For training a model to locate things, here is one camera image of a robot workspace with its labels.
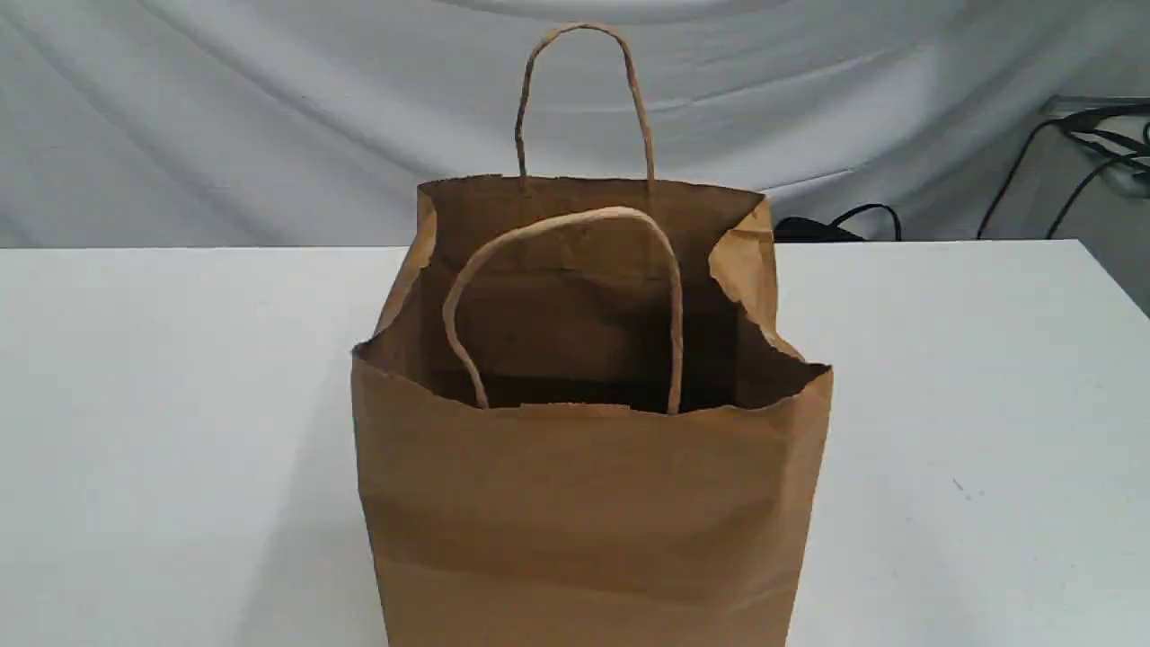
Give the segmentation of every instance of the kraft paper bag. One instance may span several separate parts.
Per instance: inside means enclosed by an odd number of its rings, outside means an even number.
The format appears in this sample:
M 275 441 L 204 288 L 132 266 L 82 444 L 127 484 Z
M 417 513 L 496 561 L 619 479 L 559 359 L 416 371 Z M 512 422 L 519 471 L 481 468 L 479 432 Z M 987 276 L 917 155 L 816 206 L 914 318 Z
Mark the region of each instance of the kraft paper bag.
M 527 174 L 535 57 L 622 46 L 647 177 Z M 759 193 L 654 178 L 630 53 L 532 52 L 520 176 L 430 182 L 352 371 L 392 647 L 777 647 L 831 371 L 775 332 Z

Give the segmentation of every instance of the cable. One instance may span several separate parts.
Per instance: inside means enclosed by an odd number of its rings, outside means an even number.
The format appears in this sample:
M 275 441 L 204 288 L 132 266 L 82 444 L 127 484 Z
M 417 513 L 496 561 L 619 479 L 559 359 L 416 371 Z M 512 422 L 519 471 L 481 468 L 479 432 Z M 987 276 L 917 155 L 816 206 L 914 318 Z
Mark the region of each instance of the cable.
M 1014 163 L 1010 167 L 1010 171 L 1006 174 L 1006 179 L 1003 180 L 1003 185 L 998 187 L 998 193 L 995 194 L 995 199 L 990 202 L 990 207 L 987 208 L 987 214 L 982 216 L 982 222 L 979 223 L 979 232 L 974 234 L 975 239 L 981 239 L 982 233 L 987 230 L 987 224 L 990 223 L 990 216 L 994 215 L 995 209 L 998 208 L 998 202 L 1002 201 L 1003 195 L 1006 194 L 1006 188 L 1010 187 L 1010 183 L 1014 179 L 1014 174 L 1018 172 L 1018 168 L 1022 165 L 1022 160 L 1026 159 L 1026 152 L 1030 148 L 1030 144 L 1034 143 L 1034 138 L 1038 136 L 1038 132 L 1048 125 L 1053 125 L 1059 123 L 1060 118 L 1048 118 L 1038 125 L 1035 125 L 1030 130 L 1030 134 L 1027 136 L 1026 143 L 1022 144 L 1022 149 L 1018 152 L 1018 156 L 1014 159 Z
M 1065 203 L 1063 203 L 1063 208 L 1058 210 L 1058 215 L 1055 216 L 1055 221 L 1050 223 L 1050 229 L 1046 230 L 1046 239 L 1049 240 L 1055 237 L 1055 231 L 1058 231 L 1058 226 L 1063 223 L 1063 218 L 1065 218 L 1066 214 L 1071 210 L 1071 206 L 1074 205 L 1074 200 L 1078 199 L 1078 197 L 1082 193 L 1083 190 L 1086 190 L 1086 187 L 1090 184 L 1090 182 L 1094 180 L 1095 177 L 1098 177 L 1099 175 L 1102 175 L 1102 171 L 1114 165 L 1116 163 L 1129 161 L 1133 160 L 1134 157 L 1145 157 L 1145 156 L 1150 156 L 1150 154 L 1145 152 L 1129 153 L 1119 157 L 1111 157 L 1099 163 L 1098 165 L 1094 167 L 1094 170 L 1087 174 L 1087 176 L 1083 177 L 1081 182 L 1079 182 L 1079 185 L 1074 187 L 1074 192 L 1071 193 L 1071 197 L 1066 199 Z
M 848 219 L 854 217 L 856 215 L 858 215 L 858 214 L 860 214 L 860 213 L 862 213 L 865 210 L 871 210 L 873 208 L 885 209 L 887 213 L 890 214 L 890 221 L 895 225 L 895 239 L 896 240 L 902 240 L 903 239 L 903 221 L 899 219 L 898 214 L 895 213 L 895 209 L 892 209 L 888 205 L 883 205 L 883 203 L 879 203 L 879 202 L 869 202 L 869 203 L 866 203 L 866 205 L 857 206 L 857 207 L 852 208 L 851 210 L 844 213 L 843 215 L 839 215 L 838 217 L 831 219 L 830 221 L 830 225 L 831 226 L 838 226 L 842 223 L 846 222 Z

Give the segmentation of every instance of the white fabric backdrop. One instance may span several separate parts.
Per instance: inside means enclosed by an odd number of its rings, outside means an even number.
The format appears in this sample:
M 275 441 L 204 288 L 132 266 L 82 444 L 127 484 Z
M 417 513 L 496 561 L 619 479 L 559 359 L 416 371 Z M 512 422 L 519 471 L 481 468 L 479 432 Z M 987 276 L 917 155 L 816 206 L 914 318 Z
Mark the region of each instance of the white fabric backdrop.
M 0 245 L 406 242 L 419 180 L 515 170 L 523 62 L 567 20 L 630 40 L 661 177 L 765 190 L 779 216 L 890 201 L 911 237 L 968 237 L 1020 122 L 1148 8 L 0 0 Z M 642 171 L 601 34 L 540 57 L 526 130 L 534 172 Z

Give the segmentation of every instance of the bag handle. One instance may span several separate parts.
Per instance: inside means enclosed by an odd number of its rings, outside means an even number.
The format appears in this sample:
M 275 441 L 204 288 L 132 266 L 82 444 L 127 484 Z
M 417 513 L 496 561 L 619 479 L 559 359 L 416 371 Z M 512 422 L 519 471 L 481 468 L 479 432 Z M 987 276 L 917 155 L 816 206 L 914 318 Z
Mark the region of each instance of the bag handle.
M 623 51 L 623 64 L 627 68 L 627 85 L 631 88 L 631 98 L 635 99 L 635 111 L 639 117 L 639 130 L 643 131 L 643 152 L 647 162 L 647 195 L 654 194 L 654 146 L 651 144 L 651 126 L 647 125 L 646 108 L 643 107 L 643 95 L 639 93 L 639 80 L 635 76 L 635 62 L 631 60 L 631 49 L 622 36 L 615 33 L 610 26 L 596 23 L 572 23 L 560 26 L 543 37 L 543 40 L 535 46 L 531 55 L 527 59 L 527 70 L 523 72 L 523 93 L 519 99 L 519 116 L 515 117 L 515 152 L 519 154 L 519 177 L 527 184 L 527 152 L 523 147 L 523 116 L 527 114 L 527 98 L 531 93 L 531 72 L 535 71 L 535 59 L 547 45 L 568 31 L 589 29 L 601 31 L 619 43 Z
M 467 264 L 460 270 L 459 276 L 455 277 L 455 282 L 452 283 L 451 290 L 447 291 L 447 295 L 444 298 L 443 325 L 447 332 L 447 344 L 451 345 L 455 357 L 463 363 L 467 373 L 471 377 L 471 386 L 475 387 L 475 401 L 482 409 L 491 408 L 488 402 L 488 392 L 483 387 L 483 378 L 480 377 L 480 371 L 475 368 L 475 362 L 471 361 L 471 356 L 463 348 L 463 345 L 459 342 L 459 336 L 455 332 L 455 308 L 459 306 L 459 296 L 462 294 L 463 288 L 471 282 L 471 278 L 475 277 L 475 274 L 478 272 L 483 263 L 499 247 L 507 242 L 531 238 L 561 226 L 586 224 L 600 219 L 637 219 L 654 233 L 654 237 L 666 252 L 667 265 L 670 270 L 670 393 L 667 395 L 667 414 L 672 416 L 678 414 L 678 402 L 683 386 L 683 280 L 678 272 L 678 259 L 675 257 L 675 249 L 670 246 L 667 234 L 662 232 L 662 229 L 659 229 L 659 225 L 654 219 L 651 219 L 651 216 L 642 210 L 622 206 L 557 215 L 532 222 L 519 229 L 512 229 L 488 240 L 486 244 L 480 247 L 467 260 Z

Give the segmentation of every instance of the table surface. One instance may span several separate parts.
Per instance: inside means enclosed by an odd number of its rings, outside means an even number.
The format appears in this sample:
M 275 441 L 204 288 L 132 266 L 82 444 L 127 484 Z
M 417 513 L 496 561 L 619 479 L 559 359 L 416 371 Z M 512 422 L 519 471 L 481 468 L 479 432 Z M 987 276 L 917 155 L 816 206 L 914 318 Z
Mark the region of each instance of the table surface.
M 0 252 L 0 644 L 382 645 L 348 351 L 402 253 Z M 836 372 L 790 647 L 1144 646 L 1150 321 L 1090 255 L 779 264 Z

